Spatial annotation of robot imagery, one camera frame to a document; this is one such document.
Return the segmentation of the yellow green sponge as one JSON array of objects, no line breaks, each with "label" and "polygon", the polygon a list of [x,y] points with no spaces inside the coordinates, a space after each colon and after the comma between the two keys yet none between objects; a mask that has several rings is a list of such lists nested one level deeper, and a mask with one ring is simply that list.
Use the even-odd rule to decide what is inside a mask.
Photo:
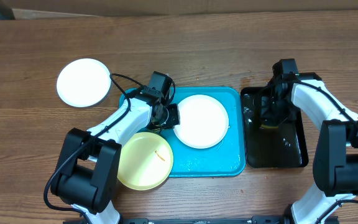
[{"label": "yellow green sponge", "polygon": [[277,129],[279,127],[278,124],[264,124],[262,123],[260,125],[261,128],[264,128],[264,129]]}]

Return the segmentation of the white plate with ketchup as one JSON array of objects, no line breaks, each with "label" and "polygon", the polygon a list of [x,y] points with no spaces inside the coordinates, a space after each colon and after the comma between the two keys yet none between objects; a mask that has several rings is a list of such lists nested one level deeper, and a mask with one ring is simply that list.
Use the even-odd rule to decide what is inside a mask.
[{"label": "white plate with ketchup", "polygon": [[208,95],[193,95],[178,104],[180,124],[173,129],[186,146],[207,149],[223,140],[229,129],[224,106]]}]

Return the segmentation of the cream white plate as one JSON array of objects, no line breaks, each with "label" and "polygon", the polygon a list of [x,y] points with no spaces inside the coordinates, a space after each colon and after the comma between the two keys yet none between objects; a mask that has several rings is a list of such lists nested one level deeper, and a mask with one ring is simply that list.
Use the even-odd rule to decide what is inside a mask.
[{"label": "cream white plate", "polygon": [[73,107],[99,103],[111,87],[110,71],[102,62],[81,58],[70,62],[58,75],[56,89],[60,99]]}]

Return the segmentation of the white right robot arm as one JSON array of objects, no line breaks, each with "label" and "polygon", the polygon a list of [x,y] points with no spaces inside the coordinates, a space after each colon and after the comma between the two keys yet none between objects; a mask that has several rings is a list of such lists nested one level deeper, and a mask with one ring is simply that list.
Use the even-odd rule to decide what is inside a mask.
[{"label": "white right robot arm", "polygon": [[343,204],[358,204],[358,114],[337,100],[317,74],[276,75],[254,103],[263,127],[277,127],[293,110],[302,110],[319,130],[314,182],[291,205],[292,223],[325,223]]}]

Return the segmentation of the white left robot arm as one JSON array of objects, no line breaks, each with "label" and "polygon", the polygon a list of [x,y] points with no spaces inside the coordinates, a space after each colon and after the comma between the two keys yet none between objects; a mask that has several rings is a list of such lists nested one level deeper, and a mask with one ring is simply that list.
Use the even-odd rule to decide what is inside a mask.
[{"label": "white left robot arm", "polygon": [[133,90],[124,94],[121,107],[101,124],[66,135],[56,169],[44,190],[44,202],[52,193],[76,212],[82,223],[119,223],[112,205],[122,147],[143,128],[172,128],[179,123],[178,107],[169,92]]}]

